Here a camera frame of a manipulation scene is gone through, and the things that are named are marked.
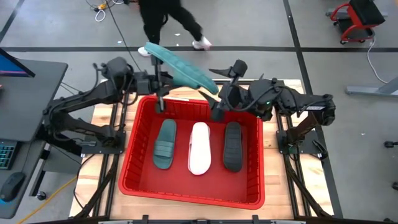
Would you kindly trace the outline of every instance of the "keyboard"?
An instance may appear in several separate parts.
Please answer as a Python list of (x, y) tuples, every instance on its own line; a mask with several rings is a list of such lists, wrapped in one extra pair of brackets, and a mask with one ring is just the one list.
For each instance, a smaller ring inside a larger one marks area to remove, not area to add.
[(17, 157), (19, 142), (0, 139), (0, 170), (9, 170)]

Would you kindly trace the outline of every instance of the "black desk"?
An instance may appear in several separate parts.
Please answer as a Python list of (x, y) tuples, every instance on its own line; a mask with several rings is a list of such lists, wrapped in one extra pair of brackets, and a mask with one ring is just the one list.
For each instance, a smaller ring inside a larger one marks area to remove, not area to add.
[[(35, 78), (2, 77), (0, 79), (4, 85), (4, 94), (0, 94), (0, 139), (25, 141), (17, 154), (12, 169), (0, 170), (0, 186), (12, 173), (20, 172), (25, 161), (23, 173), (26, 178), (13, 201), (7, 203), (0, 201), (0, 218), (12, 218), (15, 215), (32, 178), (45, 142), (30, 140), (33, 139), (42, 124), (42, 111), (54, 98), (68, 67), (65, 63), (57, 62), (19, 61), (36, 76)], [(4, 130), (3, 127), (10, 127), (10, 129)]]
[(58, 90), (68, 65), (19, 60), (34, 78), (1, 77), (0, 139), (29, 142), (42, 123), (43, 110)]

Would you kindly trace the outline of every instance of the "green slipper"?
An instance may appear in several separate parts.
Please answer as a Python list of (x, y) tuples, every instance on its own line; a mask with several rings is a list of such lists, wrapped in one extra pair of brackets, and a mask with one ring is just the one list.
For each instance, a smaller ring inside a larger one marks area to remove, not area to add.
[(168, 169), (172, 165), (176, 130), (177, 125), (174, 120), (163, 121), (154, 149), (154, 164), (159, 169)]

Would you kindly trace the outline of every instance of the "black cable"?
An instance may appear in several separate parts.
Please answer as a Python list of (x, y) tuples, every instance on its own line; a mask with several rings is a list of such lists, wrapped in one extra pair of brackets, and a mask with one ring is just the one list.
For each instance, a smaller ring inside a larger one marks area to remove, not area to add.
[(90, 9), (91, 8), (95, 9), (97, 7), (97, 6), (93, 5), (93, 4), (91, 4), (90, 2), (88, 2), (87, 0), (86, 0), (86, 3), (90, 6)]
[(138, 94), (136, 93), (136, 96), (134, 97), (133, 101), (131, 103), (128, 103), (126, 106), (131, 106), (134, 103), (136, 103), (136, 101), (138, 100)]
[(63, 138), (60, 138), (60, 137), (58, 137), (57, 136), (57, 134), (59, 134), (59, 133), (52, 133), (52, 136), (54, 137), (54, 139), (55, 140), (57, 140), (57, 141), (62, 141), (62, 142), (65, 142), (65, 141), (69, 141), (69, 140), (81, 140), (81, 141), (84, 141), (83, 139), (81, 139), (81, 138), (67, 138), (67, 139), (63, 139)]
[(292, 155), (291, 155), (291, 154), (289, 154), (289, 157), (290, 157), (294, 162), (297, 161), (296, 159), (292, 158)]
[(81, 90), (78, 90), (78, 89), (76, 89), (75, 87), (73, 87), (73, 86), (71, 86), (71, 85), (69, 85), (69, 84), (67, 84), (67, 83), (65, 83), (65, 82), (61, 82), (61, 84), (64, 84), (64, 85), (66, 85), (67, 87), (76, 90), (78, 93), (81, 92)]
[(126, 40), (124, 39), (124, 36), (123, 36), (122, 32), (120, 31), (120, 28), (119, 28), (119, 26), (118, 26), (118, 23), (116, 22), (116, 19), (115, 19), (114, 16), (113, 16), (113, 13), (112, 13), (111, 8), (109, 7), (109, 2), (106, 2), (106, 5), (107, 5), (108, 8), (109, 8), (109, 12), (111, 13), (111, 16), (112, 16), (114, 25), (116, 26), (116, 28), (117, 28), (118, 31), (119, 31), (120, 36), (122, 37), (122, 40), (123, 40), (124, 46), (125, 46), (126, 49), (127, 49), (127, 52), (129, 53), (129, 55), (130, 55), (132, 61), (136, 64), (138, 70), (139, 70), (140, 72), (142, 72), (141, 68), (138, 66), (138, 63), (136, 62), (136, 59), (134, 59), (134, 57), (132, 56), (132, 54), (131, 54), (131, 52), (130, 52), (130, 50), (129, 50), (129, 47), (128, 47), (127, 44), (126, 44)]
[(69, 89), (67, 89), (65, 86), (63, 86), (62, 83), (61, 83), (60, 86), (61, 86), (62, 88), (64, 88), (66, 91), (70, 92), (70, 94), (74, 95), (74, 93), (73, 93), (72, 91), (70, 91)]
[(281, 87), (282, 87), (282, 88), (285, 88), (286, 90), (288, 90), (288, 91), (290, 92), (290, 94), (292, 95), (292, 98), (293, 98), (293, 100), (294, 100), (294, 104), (296, 105), (296, 111), (297, 111), (297, 117), (298, 117), (298, 118), (300, 117), (300, 115), (301, 115), (308, 107), (310, 107), (310, 106), (312, 106), (312, 105), (314, 105), (314, 104), (317, 104), (317, 103), (322, 103), (322, 102), (331, 100), (330, 97), (329, 97), (329, 98), (325, 98), (324, 100), (314, 101), (314, 102), (309, 103), (308, 105), (304, 106), (302, 109), (299, 109), (299, 106), (298, 106), (298, 104), (297, 104), (297, 100), (296, 100), (296, 97), (295, 97), (293, 91), (292, 91), (289, 87), (287, 87), (287, 86), (281, 86)]
[[(86, 0), (86, 3), (87, 3), (87, 5), (90, 6), (90, 9), (95, 9), (95, 8), (98, 7), (98, 6), (94, 5), (94, 4), (91, 4), (91, 3), (88, 2), (87, 0)], [(113, 5), (111, 5), (111, 6), (109, 6), (109, 4), (107, 4), (107, 6), (105, 7), (105, 9), (109, 9), (109, 8), (113, 7), (114, 5), (115, 5), (115, 3), (113, 3)]]
[[(92, 154), (91, 156), (89, 156), (81, 165), (80, 165), (80, 167), (79, 167), (79, 170), (77, 171), (77, 178), (76, 179), (79, 179), (79, 173), (80, 173), (80, 170), (81, 170), (81, 168), (86, 164), (86, 162), (88, 162), (93, 156), (95, 156), (95, 154)], [(77, 196), (76, 196), (76, 187), (73, 189), (73, 196), (74, 196), (74, 198), (76, 199), (76, 202), (77, 202), (77, 204), (79, 204), (79, 206), (83, 209), (83, 205), (80, 203), (80, 201), (77, 199)]]
[[(94, 68), (95, 68), (95, 75), (96, 75), (94, 86), (92, 87), (92, 89), (91, 89), (90, 91), (88, 91), (88, 92), (86, 92), (85, 94), (81, 95), (80, 98), (84, 98), (84, 97), (86, 97), (87, 95), (89, 95), (90, 93), (92, 93), (92, 92), (94, 91), (95, 87), (96, 87), (97, 84), (98, 84), (99, 68), (97, 67), (97, 64), (95, 64), (95, 63), (93, 64), (93, 66), (94, 66)], [(55, 105), (54, 107), (52, 107), (51, 110), (50, 110), (50, 112), (49, 112), (50, 120), (52, 119), (52, 113), (53, 113), (53, 111), (54, 111), (57, 107), (59, 107), (59, 106), (65, 104), (65, 103), (69, 103), (69, 102), (71, 102), (71, 101), (73, 101), (73, 100), (75, 100), (75, 99), (74, 99), (74, 98), (71, 98), (71, 99), (69, 99), (69, 100), (67, 100), (67, 101), (61, 101), (59, 104), (57, 104), (57, 105)]]
[(80, 162), (79, 162), (79, 161), (77, 161), (76, 159), (70, 157), (68, 154), (64, 153), (64, 152), (63, 152), (60, 148), (58, 148), (57, 146), (52, 146), (52, 147), (54, 147), (56, 150), (58, 150), (59, 152), (61, 152), (61, 153), (64, 154), (65, 156), (67, 156), (69, 159), (75, 161), (77, 164), (80, 165)]
[[(115, 89), (115, 90), (118, 90), (118, 87), (116, 86), (116, 82), (114, 81), (114, 77), (111, 78), (111, 82), (112, 82), (112, 84), (113, 84), (114, 89)], [(123, 77), (123, 84), (121, 85), (122, 88), (120, 89), (120, 91), (118, 91), (118, 97), (119, 97), (119, 98), (120, 98), (120, 94), (121, 94), (121, 93), (123, 94), (123, 88), (124, 88), (125, 84), (126, 84), (126, 76)]]
[(255, 103), (257, 103), (257, 101), (259, 101), (260, 100), (260, 98), (262, 97), (262, 96), (264, 96), (266, 93), (268, 93), (269, 91), (271, 91), (271, 90), (273, 90), (274, 89), (274, 87), (270, 87), (270, 88), (268, 88), (266, 91), (264, 91), (263, 93), (261, 93), (255, 100), (253, 100), (249, 105), (247, 105), (247, 107), (245, 107), (245, 108), (241, 108), (241, 109), (236, 109), (236, 108), (234, 108), (232, 105), (231, 105), (231, 103), (229, 102), (229, 99), (228, 99), (228, 91), (225, 91), (225, 102), (226, 102), (226, 104), (227, 104), (227, 106), (232, 110), (232, 111), (236, 111), (236, 112), (243, 112), (243, 111), (247, 111), (248, 109), (250, 109)]

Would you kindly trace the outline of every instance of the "teal slipper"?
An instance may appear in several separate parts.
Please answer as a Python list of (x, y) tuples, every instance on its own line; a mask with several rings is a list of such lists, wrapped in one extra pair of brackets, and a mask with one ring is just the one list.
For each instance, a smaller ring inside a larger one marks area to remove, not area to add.
[(198, 67), (176, 56), (173, 52), (152, 43), (146, 43), (145, 50), (174, 69), (172, 74), (174, 85), (188, 86), (194, 90), (203, 87), (211, 94), (218, 93), (218, 87), (211, 78), (207, 77)]
[(176, 130), (177, 125), (174, 120), (163, 121), (154, 149), (154, 164), (159, 169), (168, 169), (172, 165)]

